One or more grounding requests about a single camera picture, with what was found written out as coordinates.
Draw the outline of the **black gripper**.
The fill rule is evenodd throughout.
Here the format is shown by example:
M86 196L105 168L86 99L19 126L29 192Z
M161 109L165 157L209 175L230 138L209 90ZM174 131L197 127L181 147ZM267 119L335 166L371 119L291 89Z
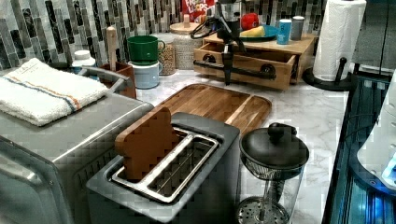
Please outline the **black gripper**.
M217 38L222 39L223 42L226 43L224 50L221 53L221 57L225 76L225 85L228 86L231 84L231 74L233 69L233 46L228 43L241 43L241 0L218 0L215 4L215 19Z

